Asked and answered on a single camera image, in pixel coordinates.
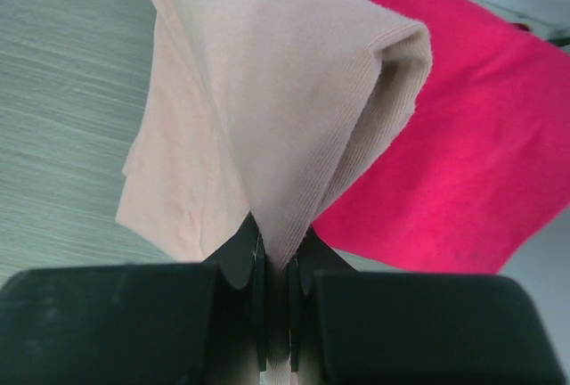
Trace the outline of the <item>pink printed t-shirt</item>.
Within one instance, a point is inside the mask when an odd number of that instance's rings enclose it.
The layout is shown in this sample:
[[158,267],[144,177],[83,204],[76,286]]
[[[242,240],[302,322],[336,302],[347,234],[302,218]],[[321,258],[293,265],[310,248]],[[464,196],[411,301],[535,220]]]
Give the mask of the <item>pink printed t-shirt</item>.
[[287,384],[287,264],[408,123],[428,28],[368,0],[151,1],[149,92],[117,222],[195,261],[252,215],[269,263],[266,377]]

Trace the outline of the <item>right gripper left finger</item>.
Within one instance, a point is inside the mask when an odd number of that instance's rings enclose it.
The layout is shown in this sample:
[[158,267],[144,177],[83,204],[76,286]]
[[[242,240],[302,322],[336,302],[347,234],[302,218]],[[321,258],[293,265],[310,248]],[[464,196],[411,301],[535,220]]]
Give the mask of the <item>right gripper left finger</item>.
[[18,272],[1,290],[1,381],[257,384],[264,292],[253,217],[199,263]]

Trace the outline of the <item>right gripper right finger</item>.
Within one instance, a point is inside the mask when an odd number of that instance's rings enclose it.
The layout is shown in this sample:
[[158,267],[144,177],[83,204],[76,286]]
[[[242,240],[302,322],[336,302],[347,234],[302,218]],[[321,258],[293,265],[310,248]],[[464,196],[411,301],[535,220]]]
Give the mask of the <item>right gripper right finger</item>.
[[309,231],[289,262],[301,384],[564,384],[535,305],[488,274],[359,272]]

